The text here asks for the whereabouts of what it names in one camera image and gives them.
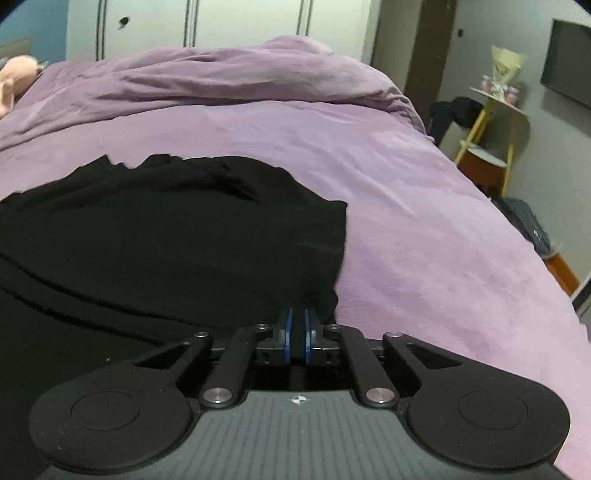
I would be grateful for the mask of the black garment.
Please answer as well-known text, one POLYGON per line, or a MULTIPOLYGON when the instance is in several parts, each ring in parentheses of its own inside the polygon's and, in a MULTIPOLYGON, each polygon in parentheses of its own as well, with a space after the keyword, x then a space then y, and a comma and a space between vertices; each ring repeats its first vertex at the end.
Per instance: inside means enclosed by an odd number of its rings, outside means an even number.
POLYGON ((50 387, 198 330, 290 308, 331 322, 346 202, 245 157, 100 157, 1 203, 1 475, 43 469, 28 414, 50 387))

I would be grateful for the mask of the dark clothes on table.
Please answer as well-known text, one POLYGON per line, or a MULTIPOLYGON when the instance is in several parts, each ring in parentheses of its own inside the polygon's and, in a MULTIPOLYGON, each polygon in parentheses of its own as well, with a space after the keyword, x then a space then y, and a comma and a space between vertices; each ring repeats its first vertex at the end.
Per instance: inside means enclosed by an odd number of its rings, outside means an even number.
POLYGON ((439 145, 452 123, 463 128, 472 128, 484 105, 469 97, 456 97, 454 100, 438 101, 430 107, 428 135, 439 145))

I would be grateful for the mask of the purple duvet bed cover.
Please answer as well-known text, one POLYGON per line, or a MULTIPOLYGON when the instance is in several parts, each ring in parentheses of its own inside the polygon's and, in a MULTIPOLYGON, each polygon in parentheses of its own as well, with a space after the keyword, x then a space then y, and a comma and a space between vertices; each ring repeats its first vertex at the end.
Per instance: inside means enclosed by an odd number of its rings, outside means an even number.
POLYGON ((94 158, 238 155, 349 205, 339 322, 402 330, 526 376, 571 414, 559 467, 590 475, 590 344, 569 297, 430 141, 381 72, 304 37, 49 66, 1 122, 1 192, 94 158))

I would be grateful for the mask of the dark grey bag on floor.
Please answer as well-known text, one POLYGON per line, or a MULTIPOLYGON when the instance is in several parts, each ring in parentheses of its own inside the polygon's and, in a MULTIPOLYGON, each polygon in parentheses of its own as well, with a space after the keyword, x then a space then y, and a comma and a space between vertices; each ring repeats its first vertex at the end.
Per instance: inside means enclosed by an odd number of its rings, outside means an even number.
POLYGON ((527 202, 517 198, 495 197, 492 203, 506 219, 529 241, 542 259, 555 257, 560 248, 550 239, 527 202))

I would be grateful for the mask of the yellow side table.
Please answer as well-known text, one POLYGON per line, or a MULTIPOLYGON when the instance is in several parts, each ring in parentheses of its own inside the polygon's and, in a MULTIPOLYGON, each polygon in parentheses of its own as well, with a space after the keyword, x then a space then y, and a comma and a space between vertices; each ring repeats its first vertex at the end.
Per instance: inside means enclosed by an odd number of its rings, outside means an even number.
POLYGON ((484 106, 466 138, 459 142, 456 167, 489 197, 505 197, 520 143, 529 131, 528 115, 518 107, 518 90, 500 93, 471 87, 484 106))

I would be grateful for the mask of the cream paper bouquet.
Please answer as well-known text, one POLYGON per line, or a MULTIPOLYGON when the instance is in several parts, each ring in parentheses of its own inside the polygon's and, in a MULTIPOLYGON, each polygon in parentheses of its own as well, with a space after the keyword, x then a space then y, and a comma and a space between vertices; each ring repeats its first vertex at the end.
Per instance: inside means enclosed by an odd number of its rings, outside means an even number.
POLYGON ((493 74, 490 93, 498 99, 505 99, 510 85, 518 78, 527 55, 497 46, 491 47, 491 55, 493 74))

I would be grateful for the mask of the white wardrobe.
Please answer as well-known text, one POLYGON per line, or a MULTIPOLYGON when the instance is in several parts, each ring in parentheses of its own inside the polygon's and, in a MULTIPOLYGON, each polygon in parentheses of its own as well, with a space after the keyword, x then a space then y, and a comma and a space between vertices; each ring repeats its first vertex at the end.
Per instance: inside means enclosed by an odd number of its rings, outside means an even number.
POLYGON ((122 58, 158 47, 242 48, 300 35, 368 63, 380 8, 370 0, 74 0, 66 59, 122 58))

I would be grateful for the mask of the pink plush toy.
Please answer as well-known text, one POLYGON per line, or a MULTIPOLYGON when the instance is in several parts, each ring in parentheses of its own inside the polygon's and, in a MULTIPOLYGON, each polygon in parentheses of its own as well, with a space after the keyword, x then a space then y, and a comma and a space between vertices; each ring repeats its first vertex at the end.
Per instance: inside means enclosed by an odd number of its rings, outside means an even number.
POLYGON ((43 64, 29 55, 5 63, 1 69, 1 117, 12 112, 17 98, 33 85, 43 69, 43 64))

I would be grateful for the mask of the wall mounted black television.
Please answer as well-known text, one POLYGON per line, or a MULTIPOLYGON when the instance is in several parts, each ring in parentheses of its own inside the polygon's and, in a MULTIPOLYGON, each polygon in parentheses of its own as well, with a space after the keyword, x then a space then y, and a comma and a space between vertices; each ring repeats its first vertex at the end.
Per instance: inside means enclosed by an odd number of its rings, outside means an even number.
POLYGON ((590 27, 554 19, 540 83, 589 108, 590 81, 590 27))

